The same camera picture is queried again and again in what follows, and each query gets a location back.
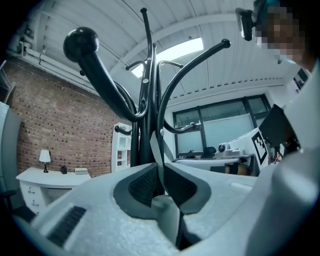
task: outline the person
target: person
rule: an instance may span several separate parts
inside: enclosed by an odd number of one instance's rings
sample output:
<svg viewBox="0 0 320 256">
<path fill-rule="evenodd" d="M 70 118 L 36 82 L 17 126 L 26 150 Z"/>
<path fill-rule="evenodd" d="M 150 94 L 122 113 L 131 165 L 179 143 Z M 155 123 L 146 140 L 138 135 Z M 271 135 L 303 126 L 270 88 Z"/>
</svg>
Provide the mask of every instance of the person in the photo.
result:
<svg viewBox="0 0 320 256">
<path fill-rule="evenodd" d="M 320 147 L 320 61 L 317 8 L 292 0 L 256 0 L 253 17 L 258 44 L 278 49 L 282 56 L 311 72 L 284 114 L 303 150 Z"/>
<path fill-rule="evenodd" d="M 319 57 L 316 10 L 292 0 L 256 0 L 253 5 L 257 44 L 279 50 L 281 56 L 312 72 Z"/>
</svg>

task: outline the black mesh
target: black mesh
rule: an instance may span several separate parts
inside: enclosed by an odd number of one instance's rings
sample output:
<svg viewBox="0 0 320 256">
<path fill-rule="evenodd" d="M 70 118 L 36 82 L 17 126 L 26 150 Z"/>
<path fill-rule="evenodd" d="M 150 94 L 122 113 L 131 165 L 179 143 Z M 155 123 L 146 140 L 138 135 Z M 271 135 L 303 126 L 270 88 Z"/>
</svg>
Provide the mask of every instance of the black mesh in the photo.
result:
<svg viewBox="0 0 320 256">
<path fill-rule="evenodd" d="M 164 169 L 164 185 L 175 204 L 179 207 L 196 194 L 197 186 L 167 166 L 164 166 Z"/>
<path fill-rule="evenodd" d="M 129 184 L 130 195 L 145 206 L 151 207 L 151 201 L 157 185 L 157 169 L 153 168 Z"/>
<path fill-rule="evenodd" d="M 86 209 L 78 206 L 71 208 L 59 221 L 58 225 L 48 235 L 48 239 L 59 247 L 62 247 L 72 231 L 75 229 Z"/>
</svg>

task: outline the vent slot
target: vent slot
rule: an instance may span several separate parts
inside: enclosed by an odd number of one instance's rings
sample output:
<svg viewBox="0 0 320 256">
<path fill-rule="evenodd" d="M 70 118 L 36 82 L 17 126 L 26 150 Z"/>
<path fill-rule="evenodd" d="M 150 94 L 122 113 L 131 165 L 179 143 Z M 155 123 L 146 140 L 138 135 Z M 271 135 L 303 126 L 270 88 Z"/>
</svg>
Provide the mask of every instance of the vent slot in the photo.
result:
<svg viewBox="0 0 320 256">
<path fill-rule="evenodd" d="M 72 231 L 75 229 L 86 209 L 78 206 L 71 208 L 59 221 L 47 238 L 59 247 L 63 247 Z"/>
</svg>

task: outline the white desk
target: white desk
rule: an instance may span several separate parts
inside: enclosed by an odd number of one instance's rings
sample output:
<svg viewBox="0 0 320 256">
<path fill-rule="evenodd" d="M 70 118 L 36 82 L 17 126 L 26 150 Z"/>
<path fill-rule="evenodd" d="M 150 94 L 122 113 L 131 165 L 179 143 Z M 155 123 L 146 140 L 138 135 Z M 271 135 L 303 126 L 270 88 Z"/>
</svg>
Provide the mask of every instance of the white desk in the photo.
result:
<svg viewBox="0 0 320 256">
<path fill-rule="evenodd" d="M 54 200 L 58 199 L 81 183 L 90 180 L 89 174 L 29 168 L 16 177 L 20 182 L 20 188 L 26 206 L 38 214 Z"/>
</svg>

